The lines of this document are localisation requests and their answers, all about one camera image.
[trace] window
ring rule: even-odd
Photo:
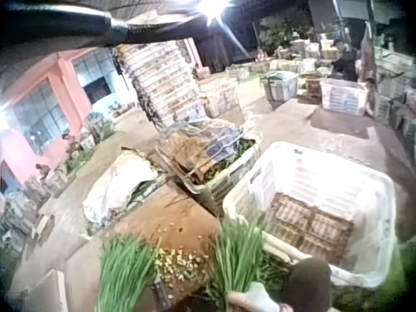
[[[84,90],[90,99],[91,104],[94,104],[96,101],[111,94],[110,88],[104,77],[101,77],[98,80],[95,80],[93,83],[86,85]]]
[[[14,106],[23,135],[36,153],[68,128],[49,81],[42,81]]]
[[[73,60],[72,64],[81,87],[85,87],[116,70],[110,53],[103,48],[88,52]]]

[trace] white glove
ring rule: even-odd
[[[253,282],[248,292],[229,292],[227,300],[230,304],[244,308],[249,312],[293,312],[288,305],[275,303],[262,283]]]

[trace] dark cap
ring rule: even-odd
[[[332,46],[335,47],[339,42],[344,42],[344,40],[342,40],[341,38],[335,38],[333,40]]]

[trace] green onion bunch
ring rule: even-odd
[[[246,292],[250,283],[261,281],[264,239],[255,225],[223,223],[213,242],[214,261],[207,295],[221,309],[230,311],[229,291]]]
[[[157,248],[134,237],[113,237],[104,246],[96,312],[130,312],[156,276]]]

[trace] worker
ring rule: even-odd
[[[46,180],[47,175],[49,174],[49,171],[51,171],[51,168],[47,164],[36,164],[35,167],[39,170],[40,181],[44,182]]]
[[[72,153],[73,151],[83,151],[83,147],[79,144],[79,142],[75,139],[73,135],[69,133],[64,133],[62,135],[63,140],[67,140],[69,142],[69,148],[67,149],[67,153]]]
[[[327,312],[332,306],[331,269],[317,258],[293,266],[282,293],[284,304],[275,303],[261,283],[251,283],[248,292],[229,292],[231,305],[248,312]]]
[[[341,53],[338,60],[333,61],[333,75],[340,73],[343,80],[354,81],[358,80],[356,73],[356,56],[353,51],[340,38],[333,41],[333,47],[336,47]]]
[[[70,144],[75,142],[75,137],[73,135],[70,135],[69,133],[64,133],[62,135],[63,140],[67,140]]]

